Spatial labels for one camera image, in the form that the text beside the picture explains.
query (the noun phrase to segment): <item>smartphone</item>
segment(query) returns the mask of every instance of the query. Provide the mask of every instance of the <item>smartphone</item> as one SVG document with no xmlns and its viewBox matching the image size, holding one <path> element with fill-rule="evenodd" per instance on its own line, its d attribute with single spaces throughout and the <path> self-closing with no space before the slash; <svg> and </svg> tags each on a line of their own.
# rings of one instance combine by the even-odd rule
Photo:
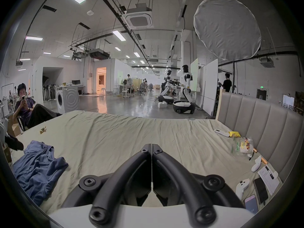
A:
<svg viewBox="0 0 304 228">
<path fill-rule="evenodd" d="M 258 207 L 256 203 L 255 195 L 248 197 L 245 199 L 245 208 L 253 213 L 254 215 L 258 212 Z"/>
<path fill-rule="evenodd" d="M 257 199 L 259 201 L 259 204 L 263 203 L 266 199 L 268 199 L 268 194 L 266 190 L 266 186 L 262 180 L 262 178 L 257 178 L 253 181 L 255 190 L 257 192 Z"/>
</svg>

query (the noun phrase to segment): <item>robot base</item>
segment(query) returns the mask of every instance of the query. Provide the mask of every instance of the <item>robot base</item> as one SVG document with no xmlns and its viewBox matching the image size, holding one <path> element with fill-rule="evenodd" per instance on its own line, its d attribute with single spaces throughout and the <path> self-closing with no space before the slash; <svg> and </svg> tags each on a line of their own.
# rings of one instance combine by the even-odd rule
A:
<svg viewBox="0 0 304 228">
<path fill-rule="evenodd" d="M 179 114 L 182 114 L 186 111 L 190 111 L 190 114 L 193 114 L 195 110 L 195 104 L 185 101 L 174 101 L 173 110 Z"/>
<path fill-rule="evenodd" d="M 167 104 L 173 104 L 173 102 L 174 102 L 174 98 L 172 97 L 172 96 L 168 96 L 168 95 L 164 95 L 164 96 L 162 96 L 162 95 L 160 95 L 159 97 L 158 97 L 158 101 L 159 102 L 166 102 Z"/>
</svg>

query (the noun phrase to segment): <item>computer monitor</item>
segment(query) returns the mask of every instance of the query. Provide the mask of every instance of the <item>computer monitor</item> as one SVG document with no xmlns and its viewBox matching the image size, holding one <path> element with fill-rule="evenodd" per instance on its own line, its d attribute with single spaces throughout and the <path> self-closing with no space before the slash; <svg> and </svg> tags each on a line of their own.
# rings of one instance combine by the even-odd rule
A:
<svg viewBox="0 0 304 228">
<path fill-rule="evenodd" d="M 80 80 L 72 80 L 72 84 L 74 84 L 74 85 L 80 85 Z"/>
</svg>

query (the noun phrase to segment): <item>air conditioner remote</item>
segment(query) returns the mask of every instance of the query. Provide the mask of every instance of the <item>air conditioner remote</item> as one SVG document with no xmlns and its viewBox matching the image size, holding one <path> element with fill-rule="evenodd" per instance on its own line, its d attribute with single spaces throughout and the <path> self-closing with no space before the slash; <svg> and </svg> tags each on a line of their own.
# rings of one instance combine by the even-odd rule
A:
<svg viewBox="0 0 304 228">
<path fill-rule="evenodd" d="M 229 134 L 229 133 L 224 132 L 224 131 L 219 130 L 219 129 L 215 129 L 214 131 L 215 131 L 216 133 L 219 133 L 219 134 L 221 134 L 221 135 L 225 136 L 225 137 L 229 137 L 229 136 L 230 136 L 230 134 Z"/>
</svg>

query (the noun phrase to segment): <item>upholstered headboard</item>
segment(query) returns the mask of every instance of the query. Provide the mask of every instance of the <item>upholstered headboard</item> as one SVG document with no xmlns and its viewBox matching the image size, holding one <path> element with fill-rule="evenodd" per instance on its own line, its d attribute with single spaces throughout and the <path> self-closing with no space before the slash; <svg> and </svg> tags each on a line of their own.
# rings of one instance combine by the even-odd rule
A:
<svg viewBox="0 0 304 228">
<path fill-rule="evenodd" d="M 286 180 L 302 146 L 303 116 L 278 104 L 222 91 L 216 119 L 242 137 L 251 137 L 258 152 Z"/>
</svg>

